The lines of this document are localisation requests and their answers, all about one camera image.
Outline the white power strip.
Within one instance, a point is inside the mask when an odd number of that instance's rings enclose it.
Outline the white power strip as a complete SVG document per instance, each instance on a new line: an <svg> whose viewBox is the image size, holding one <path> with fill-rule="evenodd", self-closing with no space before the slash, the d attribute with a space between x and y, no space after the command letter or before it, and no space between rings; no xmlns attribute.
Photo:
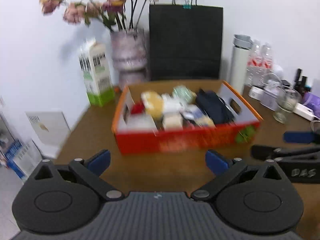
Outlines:
<svg viewBox="0 0 320 240"><path fill-rule="evenodd" d="M308 121L312 121L315 118L313 110L309 109L308 107L304 106L301 103L296 104L295 109L293 110L293 113L295 113L296 115Z"/></svg>

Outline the clear drinking glass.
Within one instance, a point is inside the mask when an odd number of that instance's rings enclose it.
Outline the clear drinking glass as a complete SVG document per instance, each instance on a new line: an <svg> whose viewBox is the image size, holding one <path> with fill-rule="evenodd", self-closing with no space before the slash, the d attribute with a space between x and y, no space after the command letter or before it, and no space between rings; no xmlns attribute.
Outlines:
<svg viewBox="0 0 320 240"><path fill-rule="evenodd" d="M284 86L278 92L276 99L277 107L273 114L274 119L281 124L285 124L301 99L302 96L298 91L291 87Z"/></svg>

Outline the purple packet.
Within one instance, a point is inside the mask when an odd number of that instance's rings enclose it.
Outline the purple packet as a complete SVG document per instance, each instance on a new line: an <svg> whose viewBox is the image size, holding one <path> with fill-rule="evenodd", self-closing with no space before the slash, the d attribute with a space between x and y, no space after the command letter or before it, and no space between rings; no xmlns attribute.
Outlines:
<svg viewBox="0 0 320 240"><path fill-rule="evenodd" d="M320 118L320 98L312 94L311 92L306 92L302 99L302 104L309 109L311 109L317 118Z"/></svg>

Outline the black cosmetic bottles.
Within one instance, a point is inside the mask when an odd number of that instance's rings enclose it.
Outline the black cosmetic bottles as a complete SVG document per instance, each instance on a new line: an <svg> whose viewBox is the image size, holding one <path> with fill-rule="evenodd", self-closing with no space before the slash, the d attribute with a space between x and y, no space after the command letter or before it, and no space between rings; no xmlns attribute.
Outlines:
<svg viewBox="0 0 320 240"><path fill-rule="evenodd" d="M307 76L302 76L302 69L298 68L294 79L294 90L304 93L306 91L307 79Z"/></svg>

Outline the navy blue pouch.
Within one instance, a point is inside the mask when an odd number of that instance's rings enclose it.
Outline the navy blue pouch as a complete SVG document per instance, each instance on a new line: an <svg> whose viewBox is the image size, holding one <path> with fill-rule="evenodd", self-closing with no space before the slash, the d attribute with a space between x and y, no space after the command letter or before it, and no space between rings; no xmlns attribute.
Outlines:
<svg viewBox="0 0 320 240"><path fill-rule="evenodd" d="M214 91L199 89L196 95L196 104L212 119L214 124L227 124L234 121L233 113Z"/></svg>

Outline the blue white boxes on floor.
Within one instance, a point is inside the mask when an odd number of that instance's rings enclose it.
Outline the blue white boxes on floor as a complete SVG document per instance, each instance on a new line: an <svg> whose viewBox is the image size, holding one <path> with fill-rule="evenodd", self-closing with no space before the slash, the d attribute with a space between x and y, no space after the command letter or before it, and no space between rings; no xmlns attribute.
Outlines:
<svg viewBox="0 0 320 240"><path fill-rule="evenodd" d="M43 157L35 142L29 140L22 143L12 135L1 129L1 157L4 165L13 170L25 182L35 170Z"/></svg>

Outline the water bottle right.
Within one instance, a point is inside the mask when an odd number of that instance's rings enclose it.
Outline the water bottle right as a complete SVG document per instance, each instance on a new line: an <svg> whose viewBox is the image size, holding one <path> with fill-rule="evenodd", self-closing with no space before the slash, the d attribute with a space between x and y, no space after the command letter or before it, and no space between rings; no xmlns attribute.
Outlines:
<svg viewBox="0 0 320 240"><path fill-rule="evenodd" d="M269 43L265 43L261 49L261 68L263 69L263 75L272 72L273 68L273 50Z"/></svg>

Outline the water bottle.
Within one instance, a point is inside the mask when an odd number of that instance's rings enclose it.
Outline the water bottle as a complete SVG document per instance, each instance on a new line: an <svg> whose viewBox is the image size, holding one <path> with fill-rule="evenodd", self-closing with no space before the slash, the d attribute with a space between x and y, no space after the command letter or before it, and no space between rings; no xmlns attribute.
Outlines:
<svg viewBox="0 0 320 240"><path fill-rule="evenodd" d="M261 68L263 69L263 75L272 72L273 68L273 50L269 43L265 43L261 49Z"/></svg>
<svg viewBox="0 0 320 240"><path fill-rule="evenodd" d="M253 41L253 46L249 54L247 63L246 84L249 86L261 86L261 78L263 76L261 44L259 40Z"/></svg>

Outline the water bottle left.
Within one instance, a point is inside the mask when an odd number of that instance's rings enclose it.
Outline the water bottle left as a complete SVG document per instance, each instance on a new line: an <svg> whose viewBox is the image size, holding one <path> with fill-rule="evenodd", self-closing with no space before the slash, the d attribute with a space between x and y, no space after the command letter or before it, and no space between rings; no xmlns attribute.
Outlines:
<svg viewBox="0 0 320 240"><path fill-rule="evenodd" d="M249 54L247 63L246 84L249 86L261 86L261 78L263 76L261 44L259 40L253 41L253 46Z"/></svg>

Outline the red fuzzy ball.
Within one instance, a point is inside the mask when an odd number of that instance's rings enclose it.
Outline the red fuzzy ball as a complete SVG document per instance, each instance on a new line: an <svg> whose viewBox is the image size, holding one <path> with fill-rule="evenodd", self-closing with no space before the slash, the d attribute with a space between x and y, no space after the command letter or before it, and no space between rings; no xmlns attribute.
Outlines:
<svg viewBox="0 0 320 240"><path fill-rule="evenodd" d="M141 103L141 102L135 103L130 110L130 114L131 115L141 114L144 112L144 110L145 110L145 107L144 107L143 103Z"/></svg>

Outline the red orange cardboard box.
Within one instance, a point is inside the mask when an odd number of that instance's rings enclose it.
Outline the red orange cardboard box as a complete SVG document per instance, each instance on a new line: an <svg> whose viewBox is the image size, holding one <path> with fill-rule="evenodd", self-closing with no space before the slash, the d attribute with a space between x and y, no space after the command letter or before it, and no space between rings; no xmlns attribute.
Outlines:
<svg viewBox="0 0 320 240"><path fill-rule="evenodd" d="M140 100L143 92L151 90L158 94L170 93L178 85L185 85L193 92L199 89L212 90L227 105L231 101L238 104L240 113L234 114L234 122L214 127L188 127L169 131L152 129L134 131L126 127L125 111ZM114 113L112 132L123 155L180 152L252 142L262 121L263 118L259 113L224 80L152 81L126 86L123 89Z"/></svg>

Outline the pale green yarn ball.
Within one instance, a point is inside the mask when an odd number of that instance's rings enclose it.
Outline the pale green yarn ball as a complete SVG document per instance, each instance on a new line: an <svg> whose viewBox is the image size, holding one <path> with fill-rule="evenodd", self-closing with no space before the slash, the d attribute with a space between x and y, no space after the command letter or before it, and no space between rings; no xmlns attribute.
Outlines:
<svg viewBox="0 0 320 240"><path fill-rule="evenodd" d="M194 103L196 99L196 93L191 91L189 88L181 85L173 88L172 97L183 100L187 104Z"/></svg>

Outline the yellow white plush toy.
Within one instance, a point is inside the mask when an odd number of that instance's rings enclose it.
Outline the yellow white plush toy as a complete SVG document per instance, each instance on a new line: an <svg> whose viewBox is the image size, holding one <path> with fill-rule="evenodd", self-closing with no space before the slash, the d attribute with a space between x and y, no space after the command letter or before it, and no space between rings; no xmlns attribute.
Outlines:
<svg viewBox="0 0 320 240"><path fill-rule="evenodd" d="M154 91L146 91L141 94L145 112L153 119L161 119L163 115L182 112L186 109L183 100L173 98L169 94L159 95Z"/></svg>

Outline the white thermos bottle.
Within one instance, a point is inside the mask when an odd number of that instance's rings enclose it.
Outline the white thermos bottle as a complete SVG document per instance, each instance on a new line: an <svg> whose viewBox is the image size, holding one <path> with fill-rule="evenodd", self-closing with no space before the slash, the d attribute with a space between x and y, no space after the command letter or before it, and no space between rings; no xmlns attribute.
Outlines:
<svg viewBox="0 0 320 240"><path fill-rule="evenodd" d="M247 62L253 42L250 36L235 34L231 58L230 85L242 94L245 85Z"/></svg>

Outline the white green milk carton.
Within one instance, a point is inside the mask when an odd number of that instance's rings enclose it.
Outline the white green milk carton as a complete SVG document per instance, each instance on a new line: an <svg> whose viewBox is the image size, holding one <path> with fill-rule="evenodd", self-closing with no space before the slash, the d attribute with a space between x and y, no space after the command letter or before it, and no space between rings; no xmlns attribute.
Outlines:
<svg viewBox="0 0 320 240"><path fill-rule="evenodd" d="M79 63L89 103L103 107L112 101L115 94L105 45L95 38L86 40L79 50Z"/></svg>

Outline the pink marbled vase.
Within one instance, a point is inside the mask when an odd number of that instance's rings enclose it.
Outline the pink marbled vase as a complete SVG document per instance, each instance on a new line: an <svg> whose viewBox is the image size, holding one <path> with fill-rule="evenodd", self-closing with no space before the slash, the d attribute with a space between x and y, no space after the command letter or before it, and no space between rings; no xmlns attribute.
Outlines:
<svg viewBox="0 0 320 240"><path fill-rule="evenodd" d="M129 29L110 33L112 64L119 72L119 87L144 82L148 54L144 29Z"/></svg>

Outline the black paper shopping bag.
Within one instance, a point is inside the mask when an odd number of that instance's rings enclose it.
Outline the black paper shopping bag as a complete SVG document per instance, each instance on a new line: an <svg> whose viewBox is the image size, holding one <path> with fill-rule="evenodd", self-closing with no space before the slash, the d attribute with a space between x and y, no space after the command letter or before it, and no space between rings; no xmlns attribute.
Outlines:
<svg viewBox="0 0 320 240"><path fill-rule="evenodd" d="M171 4L149 6L150 78L218 79L223 37L223 8Z"/></svg>

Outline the green binder clip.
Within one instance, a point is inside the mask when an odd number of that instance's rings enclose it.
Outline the green binder clip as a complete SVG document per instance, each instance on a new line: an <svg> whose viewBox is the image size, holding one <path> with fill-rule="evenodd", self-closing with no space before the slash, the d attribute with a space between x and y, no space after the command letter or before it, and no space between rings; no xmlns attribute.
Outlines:
<svg viewBox="0 0 320 240"><path fill-rule="evenodd" d="M184 8L184 9L191 9L191 5L190 5L190 4L184 4L184 5L183 5L183 8Z"/></svg>

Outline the dried pink rose bouquet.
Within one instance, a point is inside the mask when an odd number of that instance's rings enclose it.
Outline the dried pink rose bouquet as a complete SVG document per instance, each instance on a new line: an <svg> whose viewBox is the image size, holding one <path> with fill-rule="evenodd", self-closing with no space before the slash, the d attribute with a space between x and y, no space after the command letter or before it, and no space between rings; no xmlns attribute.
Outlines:
<svg viewBox="0 0 320 240"><path fill-rule="evenodd" d="M97 20L109 31L116 25L119 31L128 32L138 29L140 18L146 3L159 0L104 0L103 2L87 0L67 2L66 0L39 0L43 15L50 15L64 6L63 20L68 24L84 23L91 25Z"/></svg>

